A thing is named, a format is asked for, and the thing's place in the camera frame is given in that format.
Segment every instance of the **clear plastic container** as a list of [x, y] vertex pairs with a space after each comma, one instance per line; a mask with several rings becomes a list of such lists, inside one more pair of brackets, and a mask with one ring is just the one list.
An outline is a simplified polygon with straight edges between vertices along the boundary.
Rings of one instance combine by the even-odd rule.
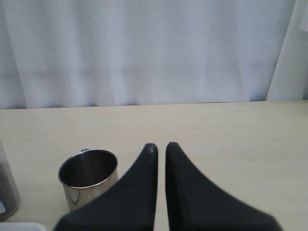
[[19, 201], [18, 189], [0, 141], [0, 221], [16, 211]]

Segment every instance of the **dark granules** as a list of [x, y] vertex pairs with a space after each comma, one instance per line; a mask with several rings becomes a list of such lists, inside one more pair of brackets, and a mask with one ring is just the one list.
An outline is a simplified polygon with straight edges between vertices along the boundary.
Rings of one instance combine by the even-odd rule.
[[8, 164], [0, 163], [0, 200], [5, 211], [0, 213], [0, 220], [8, 218], [19, 205], [19, 194]]

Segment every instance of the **white object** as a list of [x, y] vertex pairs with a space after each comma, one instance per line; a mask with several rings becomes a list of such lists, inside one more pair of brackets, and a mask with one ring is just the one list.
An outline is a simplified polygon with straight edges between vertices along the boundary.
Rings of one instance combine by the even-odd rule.
[[1, 231], [46, 231], [46, 228], [34, 222], [0, 223]]
[[306, 3], [305, 12], [302, 18], [302, 22], [300, 23], [299, 29], [308, 32], [308, 1]]
[[268, 101], [301, 100], [308, 76], [307, 0], [296, 0], [267, 95]]

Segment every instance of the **curtain fold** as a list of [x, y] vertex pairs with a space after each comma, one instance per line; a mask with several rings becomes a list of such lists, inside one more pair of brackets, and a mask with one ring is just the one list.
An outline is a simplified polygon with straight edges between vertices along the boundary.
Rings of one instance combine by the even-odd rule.
[[0, 108], [265, 100], [294, 0], [0, 0]]

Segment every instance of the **table surface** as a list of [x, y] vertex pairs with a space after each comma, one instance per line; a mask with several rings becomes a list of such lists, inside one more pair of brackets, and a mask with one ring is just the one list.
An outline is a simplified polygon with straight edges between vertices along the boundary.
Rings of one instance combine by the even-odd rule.
[[285, 231], [308, 227], [308, 101], [0, 110], [0, 140], [21, 195], [9, 222], [51, 230], [68, 212], [57, 178], [84, 148], [115, 153], [122, 176], [144, 144], [159, 149], [155, 230], [167, 231], [164, 159], [176, 141], [196, 166]]

